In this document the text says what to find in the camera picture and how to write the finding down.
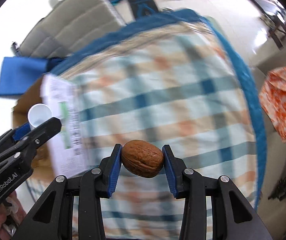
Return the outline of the small white cylinder container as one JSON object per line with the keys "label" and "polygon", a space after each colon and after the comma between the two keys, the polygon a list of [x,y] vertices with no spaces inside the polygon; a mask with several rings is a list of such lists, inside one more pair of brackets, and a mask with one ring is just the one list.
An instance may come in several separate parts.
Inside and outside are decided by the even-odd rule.
{"label": "small white cylinder container", "polygon": [[52,116],[52,111],[47,105],[43,103],[33,105],[27,113],[30,129],[33,130],[37,128],[42,123],[49,120]]}

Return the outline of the brown walnut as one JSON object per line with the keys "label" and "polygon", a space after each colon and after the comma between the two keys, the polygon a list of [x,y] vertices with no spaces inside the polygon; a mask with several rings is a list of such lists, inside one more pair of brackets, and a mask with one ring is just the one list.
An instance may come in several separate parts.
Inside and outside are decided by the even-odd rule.
{"label": "brown walnut", "polygon": [[161,149],[144,140],[131,140],[121,150],[123,166],[132,174],[153,178],[158,175],[164,165]]}

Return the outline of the open cardboard box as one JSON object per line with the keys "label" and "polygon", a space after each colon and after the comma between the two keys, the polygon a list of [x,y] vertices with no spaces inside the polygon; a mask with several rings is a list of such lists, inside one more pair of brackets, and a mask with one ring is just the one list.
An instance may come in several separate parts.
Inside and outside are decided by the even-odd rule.
{"label": "open cardboard box", "polygon": [[72,178],[87,170],[75,85],[43,75],[13,108],[13,126],[23,124],[38,151],[33,160],[36,176]]}

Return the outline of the blue folded mat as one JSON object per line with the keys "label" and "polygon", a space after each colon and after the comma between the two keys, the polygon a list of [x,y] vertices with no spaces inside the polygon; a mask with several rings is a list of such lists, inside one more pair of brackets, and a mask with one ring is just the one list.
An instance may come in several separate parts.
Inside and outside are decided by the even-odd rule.
{"label": "blue folded mat", "polygon": [[21,96],[47,72],[49,59],[5,57],[0,72],[0,97]]}

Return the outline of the grey quilted cushion left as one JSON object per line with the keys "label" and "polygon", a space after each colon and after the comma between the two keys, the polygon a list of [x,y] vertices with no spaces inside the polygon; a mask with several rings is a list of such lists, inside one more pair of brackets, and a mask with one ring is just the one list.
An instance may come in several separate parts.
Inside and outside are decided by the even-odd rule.
{"label": "grey quilted cushion left", "polygon": [[36,58],[65,57],[68,51],[43,26],[42,18],[19,45],[21,56]]}

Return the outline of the grey quilted cushion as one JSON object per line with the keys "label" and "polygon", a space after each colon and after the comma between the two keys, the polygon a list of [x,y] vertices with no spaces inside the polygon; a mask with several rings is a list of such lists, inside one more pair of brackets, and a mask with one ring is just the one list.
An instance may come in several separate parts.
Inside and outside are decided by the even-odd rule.
{"label": "grey quilted cushion", "polygon": [[41,22],[46,39],[36,57],[65,57],[125,26],[108,0],[63,0]]}
{"label": "grey quilted cushion", "polygon": [[42,18],[19,45],[21,56],[36,58],[65,57],[68,51],[43,26]]}

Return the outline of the orange white patterned cloth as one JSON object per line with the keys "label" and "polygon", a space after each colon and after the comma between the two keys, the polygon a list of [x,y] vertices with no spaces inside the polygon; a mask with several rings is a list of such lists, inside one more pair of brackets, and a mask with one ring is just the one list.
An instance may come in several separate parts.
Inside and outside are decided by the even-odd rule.
{"label": "orange white patterned cloth", "polygon": [[282,142],[286,142],[286,67],[268,72],[259,100]]}

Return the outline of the grey quilted cushion right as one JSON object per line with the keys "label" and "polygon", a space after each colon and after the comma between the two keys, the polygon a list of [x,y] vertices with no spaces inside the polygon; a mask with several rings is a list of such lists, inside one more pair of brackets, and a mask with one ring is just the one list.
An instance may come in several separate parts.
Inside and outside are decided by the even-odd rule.
{"label": "grey quilted cushion right", "polygon": [[65,57],[125,26],[108,0],[63,0],[41,22],[46,39],[36,57]]}

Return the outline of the plaid checkered blanket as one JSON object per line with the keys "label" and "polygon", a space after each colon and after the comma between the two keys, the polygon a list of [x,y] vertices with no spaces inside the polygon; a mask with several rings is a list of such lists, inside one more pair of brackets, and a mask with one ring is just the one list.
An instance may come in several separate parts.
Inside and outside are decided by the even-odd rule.
{"label": "plaid checkered blanket", "polygon": [[45,76],[42,101],[75,112],[79,161],[52,158],[55,174],[97,167],[116,144],[170,145],[187,167],[226,175],[259,204],[267,139],[256,84],[242,57],[190,9],[141,18],[66,58]]}

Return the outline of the black blue sit-up bench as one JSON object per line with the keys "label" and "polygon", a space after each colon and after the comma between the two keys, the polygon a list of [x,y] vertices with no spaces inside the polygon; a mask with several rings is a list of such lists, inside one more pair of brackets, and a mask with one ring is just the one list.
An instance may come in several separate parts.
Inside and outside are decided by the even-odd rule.
{"label": "black blue sit-up bench", "polygon": [[134,18],[150,16],[159,12],[159,9],[154,0],[127,0]]}

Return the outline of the dark wooden chair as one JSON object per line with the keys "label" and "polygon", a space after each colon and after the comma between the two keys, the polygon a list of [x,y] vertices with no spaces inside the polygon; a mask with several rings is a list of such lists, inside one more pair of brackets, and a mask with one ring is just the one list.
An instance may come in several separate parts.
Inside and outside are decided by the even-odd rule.
{"label": "dark wooden chair", "polygon": [[260,19],[268,27],[268,38],[271,38],[276,46],[282,49],[286,45],[286,20],[280,13],[276,15],[262,14]]}

